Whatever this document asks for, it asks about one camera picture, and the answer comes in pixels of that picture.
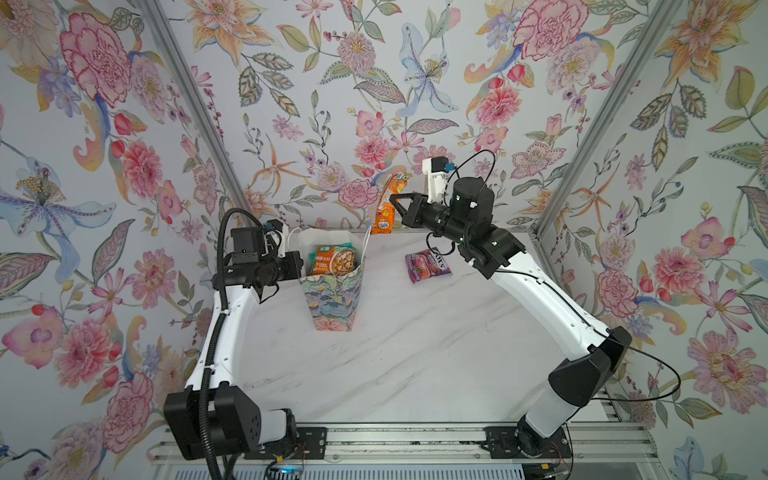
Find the small purple Fox's candy pack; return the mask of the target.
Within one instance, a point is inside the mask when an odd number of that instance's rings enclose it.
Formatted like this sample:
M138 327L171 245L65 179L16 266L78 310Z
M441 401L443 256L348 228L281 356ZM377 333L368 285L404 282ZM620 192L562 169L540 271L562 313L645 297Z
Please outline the small purple Fox's candy pack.
M431 250L407 254L405 263L412 284L452 274L443 256Z

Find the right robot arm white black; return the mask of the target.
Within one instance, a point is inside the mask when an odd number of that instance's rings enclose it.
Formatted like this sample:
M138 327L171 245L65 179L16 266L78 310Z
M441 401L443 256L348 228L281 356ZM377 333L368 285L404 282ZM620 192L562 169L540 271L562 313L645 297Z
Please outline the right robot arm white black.
M629 332L588 314L512 233L494 224L494 195L483 179L458 179L447 205L422 193L393 194L389 202L405 226L450 240L469 265L515 297L562 351L564 360L550 372L546 388L514 433L520 453L541 456L615 374L629 349Z

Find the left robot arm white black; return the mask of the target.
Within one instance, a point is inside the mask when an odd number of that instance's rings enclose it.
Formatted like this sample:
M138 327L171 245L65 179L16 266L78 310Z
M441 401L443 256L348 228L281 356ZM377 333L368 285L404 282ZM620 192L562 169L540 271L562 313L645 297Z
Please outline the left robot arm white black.
M288 408L261 408L239 386L239 354L248 321L281 282L297 279L303 261L286 248L289 230L270 220L232 230L233 250L217 256L211 324L193 373L180 392L167 396L163 413L181 455L203 460L223 455L285 456L298 443Z

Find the green orange noodle snack pack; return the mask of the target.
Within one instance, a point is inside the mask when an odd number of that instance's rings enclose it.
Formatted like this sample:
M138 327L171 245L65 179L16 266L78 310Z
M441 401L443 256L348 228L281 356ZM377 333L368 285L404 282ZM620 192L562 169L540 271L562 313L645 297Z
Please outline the green orange noodle snack pack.
M357 249L352 243L319 245L309 255L310 275L344 276L360 264Z

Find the floral paper gift bag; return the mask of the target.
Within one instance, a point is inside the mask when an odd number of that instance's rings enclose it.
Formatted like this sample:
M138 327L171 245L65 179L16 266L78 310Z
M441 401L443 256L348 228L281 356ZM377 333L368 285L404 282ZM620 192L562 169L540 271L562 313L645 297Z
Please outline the floral paper gift bag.
M316 330L348 332L353 328L370 236L370 230L357 234L347 230L314 228L296 228L288 234L288 245L297 248L304 261L299 284ZM317 246L347 242L357 249L357 259L360 262L353 272L344 276L309 274L309 255Z

